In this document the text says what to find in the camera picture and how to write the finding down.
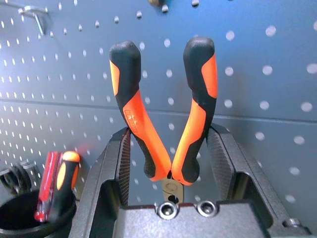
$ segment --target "pegboard hook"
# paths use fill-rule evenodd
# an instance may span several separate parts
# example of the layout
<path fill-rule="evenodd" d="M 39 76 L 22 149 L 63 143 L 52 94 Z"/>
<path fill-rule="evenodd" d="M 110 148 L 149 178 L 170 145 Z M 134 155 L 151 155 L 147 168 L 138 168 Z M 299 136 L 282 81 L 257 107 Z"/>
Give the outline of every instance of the pegboard hook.
<path fill-rule="evenodd" d="M 38 8 L 38 7 L 35 7 L 35 6 L 25 6 L 25 7 L 19 8 L 18 9 L 18 13 L 20 15 L 27 15 L 27 16 L 34 17 L 35 20 L 36 20 L 36 23 L 37 23 L 37 25 L 39 27 L 41 35 L 42 36 L 45 35 L 45 31 L 44 31 L 43 26 L 42 26 L 42 24 L 40 22 L 38 13 L 47 14 L 48 13 L 47 8 Z"/>

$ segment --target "pliers handle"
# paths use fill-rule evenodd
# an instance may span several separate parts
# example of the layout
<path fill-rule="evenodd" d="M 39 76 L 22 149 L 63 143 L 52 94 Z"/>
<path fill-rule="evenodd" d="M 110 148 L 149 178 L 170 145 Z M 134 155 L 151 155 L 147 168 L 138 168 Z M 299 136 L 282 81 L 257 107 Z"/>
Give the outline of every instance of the pliers handle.
<path fill-rule="evenodd" d="M 144 155 L 144 172 L 152 181 L 163 179 L 169 171 L 175 180 L 191 185 L 199 176 L 196 159 L 211 124 L 217 98 L 217 69 L 212 39 L 194 37 L 184 50 L 187 82 L 192 90 L 192 106 L 173 164 L 157 134 L 142 101 L 141 54 L 132 42 L 110 49 L 112 86 L 120 112 Z"/>

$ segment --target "pegboard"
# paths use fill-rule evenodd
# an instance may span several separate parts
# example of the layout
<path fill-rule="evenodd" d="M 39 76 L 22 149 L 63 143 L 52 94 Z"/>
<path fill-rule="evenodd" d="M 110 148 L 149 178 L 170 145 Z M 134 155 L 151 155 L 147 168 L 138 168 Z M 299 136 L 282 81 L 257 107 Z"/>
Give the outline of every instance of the pegboard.
<path fill-rule="evenodd" d="M 213 122 L 258 160 L 290 215 L 317 232 L 317 2 L 194 2 L 20 1 L 47 7 L 45 36 L 33 18 L 0 4 L 0 167 L 29 159 L 43 171 L 47 151 L 77 150 L 80 197 L 89 168 L 125 126 L 108 52 L 126 40 L 141 51 L 142 97 L 173 157 L 191 103 L 183 50 L 193 36 L 209 36 L 219 83 Z M 161 202 L 161 183 L 146 178 L 143 154 L 131 143 L 129 203 Z M 185 201 L 219 197 L 205 154 L 204 144 L 200 178 L 185 188 Z"/>

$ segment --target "screwdriver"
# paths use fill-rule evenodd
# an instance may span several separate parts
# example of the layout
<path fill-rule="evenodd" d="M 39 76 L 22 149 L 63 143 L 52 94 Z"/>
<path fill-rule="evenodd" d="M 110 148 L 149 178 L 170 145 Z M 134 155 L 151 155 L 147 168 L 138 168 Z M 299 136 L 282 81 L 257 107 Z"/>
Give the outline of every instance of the screwdriver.
<path fill-rule="evenodd" d="M 55 222 L 72 202 L 80 156 L 74 151 L 51 151 L 43 172 L 35 220 Z"/>

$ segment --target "pegboard hole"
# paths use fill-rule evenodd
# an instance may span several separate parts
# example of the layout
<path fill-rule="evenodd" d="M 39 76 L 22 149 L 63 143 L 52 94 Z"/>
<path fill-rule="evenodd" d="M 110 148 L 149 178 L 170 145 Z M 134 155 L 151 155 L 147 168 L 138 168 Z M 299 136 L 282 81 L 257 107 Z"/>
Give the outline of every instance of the pegboard hole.
<path fill-rule="evenodd" d="M 168 70 L 166 71 L 166 76 L 167 76 L 168 78 L 171 78 L 171 77 L 173 76 L 172 70 L 168 69 Z"/>
<path fill-rule="evenodd" d="M 307 72 L 310 73 L 310 74 L 317 73 L 317 63 L 310 63 L 307 66 Z"/>
<path fill-rule="evenodd" d="M 295 197 L 292 196 L 292 195 L 289 195 L 289 194 L 285 196 L 285 199 L 286 199 L 286 201 L 288 201 L 289 203 L 295 203 L 295 202 L 296 202 Z"/>
<path fill-rule="evenodd" d="M 298 176 L 301 173 L 297 167 L 290 167 L 289 172 L 294 176 Z"/>
<path fill-rule="evenodd" d="M 138 19 L 142 18 L 142 12 L 141 11 L 137 11 L 136 16 Z"/>
<path fill-rule="evenodd" d="M 265 75 L 270 75 L 272 74 L 273 72 L 273 69 L 270 65 L 265 65 L 262 69 L 262 72 L 265 74 Z"/>
<path fill-rule="evenodd" d="M 226 39 L 227 39 L 228 41 L 232 41 L 232 40 L 234 39 L 234 32 L 233 32 L 233 31 L 228 31 L 228 32 L 226 33 Z"/>
<path fill-rule="evenodd" d="M 224 100 L 224 106 L 226 108 L 232 108 L 232 101 L 230 99 Z"/>
<path fill-rule="evenodd" d="M 174 99 L 173 98 L 168 98 L 167 101 L 168 101 L 168 104 L 170 104 L 171 106 L 174 105 Z"/>
<path fill-rule="evenodd" d="M 166 4 L 164 4 L 164 5 L 162 6 L 162 12 L 163 12 L 163 13 L 167 13 L 167 12 L 168 12 L 168 6 L 167 6 Z"/>
<path fill-rule="evenodd" d="M 175 152 L 176 152 L 174 147 L 170 147 L 170 148 L 169 148 L 169 151 L 170 151 L 172 154 L 175 154 Z"/>
<path fill-rule="evenodd" d="M 266 30 L 265 33 L 267 36 L 272 37 L 276 34 L 276 28 L 275 26 L 269 26 Z"/>
<path fill-rule="evenodd" d="M 169 123 L 169 124 L 168 124 L 168 128 L 169 128 L 170 130 L 174 130 L 174 124 L 173 124 L 173 123 Z"/>
<path fill-rule="evenodd" d="M 118 16 L 115 16 L 113 19 L 114 19 L 115 24 L 119 23 L 119 17 Z"/>
<path fill-rule="evenodd" d="M 147 78 L 148 77 L 148 72 L 146 72 L 145 70 L 142 71 L 142 77 L 143 78 Z"/>
<path fill-rule="evenodd" d="M 313 106 L 312 106 L 311 103 L 304 102 L 304 103 L 302 103 L 302 105 L 301 105 L 301 109 L 302 109 L 304 112 L 308 113 L 308 112 L 310 112 L 310 111 L 313 109 Z"/>
<path fill-rule="evenodd" d="M 140 42 L 139 47 L 140 47 L 141 51 L 143 51 L 145 49 L 145 44 L 143 41 Z"/>
<path fill-rule="evenodd" d="M 259 141 L 262 141 L 265 139 L 265 136 L 262 132 L 257 132 L 256 133 L 256 139 L 259 140 Z"/>
<path fill-rule="evenodd" d="M 198 196 L 198 195 L 195 195 L 195 200 L 197 201 L 197 202 L 200 202 L 200 197 Z"/>
<path fill-rule="evenodd" d="M 226 75 L 232 76 L 233 75 L 233 68 L 232 67 L 227 67 L 224 72 L 225 72 Z"/>
<path fill-rule="evenodd" d="M 260 102 L 260 108 L 262 110 L 267 110 L 269 108 L 269 103 L 267 101 Z"/>
<path fill-rule="evenodd" d="M 192 0 L 192 6 L 198 7 L 199 6 L 199 0 Z"/>
<path fill-rule="evenodd" d="M 302 136 L 297 135 L 294 137 L 294 142 L 298 145 L 303 145 L 305 143 L 305 139 Z"/>
<path fill-rule="evenodd" d="M 145 97 L 144 101 L 146 104 L 150 104 L 150 102 L 151 102 L 149 97 Z"/>

